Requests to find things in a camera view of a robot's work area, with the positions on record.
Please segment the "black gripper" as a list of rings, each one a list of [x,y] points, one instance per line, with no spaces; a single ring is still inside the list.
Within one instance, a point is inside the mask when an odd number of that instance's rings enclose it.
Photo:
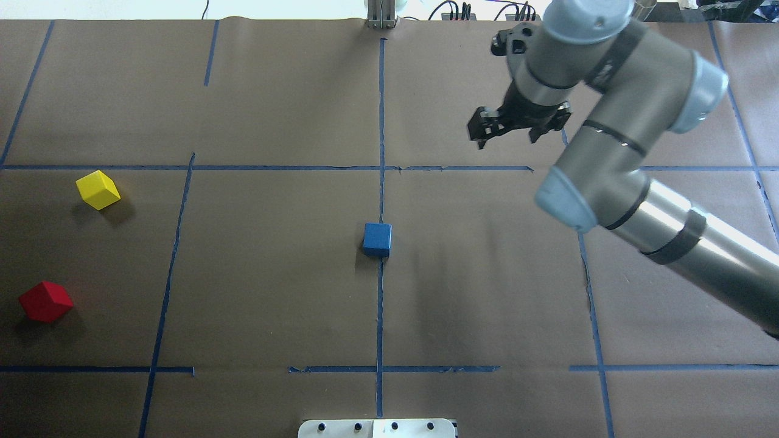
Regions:
[[[503,136],[506,127],[529,128],[529,141],[536,144],[550,131],[563,130],[572,116],[570,102],[540,105],[526,98],[515,82],[510,83],[503,105],[497,109],[478,107],[467,123],[470,141],[483,150],[487,142]]]

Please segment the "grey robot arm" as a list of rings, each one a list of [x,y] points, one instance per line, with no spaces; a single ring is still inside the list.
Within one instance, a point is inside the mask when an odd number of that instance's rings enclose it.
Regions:
[[[535,203],[576,232],[613,232],[776,338],[776,253],[641,169],[663,133],[690,132],[717,108],[728,76],[632,9],[632,1],[553,1],[541,22],[498,31],[490,49],[506,58],[510,84],[499,108],[475,110],[469,137],[484,148],[514,130],[526,128],[531,142],[559,132],[568,97],[586,84],[600,100]]]

